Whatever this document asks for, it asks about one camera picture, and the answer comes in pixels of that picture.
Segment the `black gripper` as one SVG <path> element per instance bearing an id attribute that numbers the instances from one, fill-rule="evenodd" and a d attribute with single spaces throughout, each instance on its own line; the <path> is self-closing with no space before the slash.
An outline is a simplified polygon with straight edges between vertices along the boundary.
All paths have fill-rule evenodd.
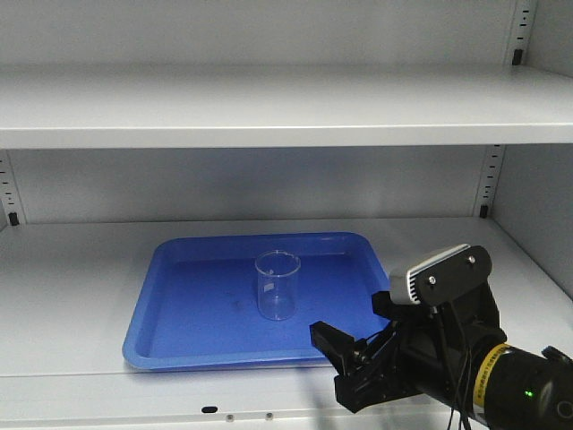
<path id="1" fill-rule="evenodd" d="M 372 308 L 389 320 L 392 333 L 373 361 L 366 339 L 322 321 L 310 325 L 312 345 L 338 372 L 337 402 L 356 413 L 423 393 L 453 408 L 470 408 L 481 362 L 507 339 L 491 289 L 479 286 L 434 309 L 395 305 L 382 291 L 373 295 Z"/>

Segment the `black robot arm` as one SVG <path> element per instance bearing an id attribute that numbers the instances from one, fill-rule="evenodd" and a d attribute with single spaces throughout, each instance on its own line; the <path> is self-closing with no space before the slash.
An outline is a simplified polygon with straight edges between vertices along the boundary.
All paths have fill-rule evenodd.
<path id="1" fill-rule="evenodd" d="M 511 346 L 488 286 L 440 305 L 372 297 L 387 326 L 367 339 L 316 322 L 311 342 L 335 367 L 336 400 L 356 413 L 425 394 L 490 429 L 570 429 L 572 360 L 554 347 Z"/>

